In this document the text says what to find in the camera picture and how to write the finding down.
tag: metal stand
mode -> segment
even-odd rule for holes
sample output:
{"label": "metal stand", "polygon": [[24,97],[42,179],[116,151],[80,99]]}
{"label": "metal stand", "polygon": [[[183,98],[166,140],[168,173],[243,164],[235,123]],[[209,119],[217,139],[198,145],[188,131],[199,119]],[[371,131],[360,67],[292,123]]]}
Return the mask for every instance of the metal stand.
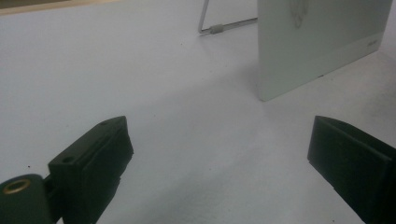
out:
{"label": "metal stand", "polygon": [[249,25],[249,24],[257,22],[257,18],[253,18],[253,19],[249,19],[249,20],[245,20],[245,21],[237,21],[237,22],[233,22],[233,23],[229,23],[229,24],[225,24],[225,25],[223,25],[223,24],[213,25],[213,26],[210,26],[209,28],[203,30],[208,5],[209,5],[209,0],[205,0],[204,8],[202,10],[201,19],[199,21],[199,27],[198,27],[198,32],[201,35],[209,35],[209,34],[214,35],[214,34],[222,33],[226,30],[231,30],[236,27]]}

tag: white panel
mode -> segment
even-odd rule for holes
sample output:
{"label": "white panel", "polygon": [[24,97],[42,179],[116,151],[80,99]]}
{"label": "white panel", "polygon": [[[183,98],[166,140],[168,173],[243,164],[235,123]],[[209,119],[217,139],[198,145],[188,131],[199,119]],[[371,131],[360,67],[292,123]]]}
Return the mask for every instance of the white panel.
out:
{"label": "white panel", "polygon": [[378,50],[392,0],[259,0],[260,97]]}

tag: black plastic part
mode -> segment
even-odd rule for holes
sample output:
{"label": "black plastic part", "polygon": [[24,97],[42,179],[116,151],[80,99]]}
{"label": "black plastic part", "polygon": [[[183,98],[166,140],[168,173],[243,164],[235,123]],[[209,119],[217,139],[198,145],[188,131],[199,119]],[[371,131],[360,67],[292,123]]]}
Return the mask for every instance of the black plastic part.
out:
{"label": "black plastic part", "polygon": [[396,223],[396,149],[336,119],[316,117],[310,163],[365,223]]}
{"label": "black plastic part", "polygon": [[49,163],[64,197],[65,224],[98,220],[133,153],[126,118],[118,117],[96,125]]}
{"label": "black plastic part", "polygon": [[51,224],[44,182],[39,175],[21,175],[0,185],[0,223]]}

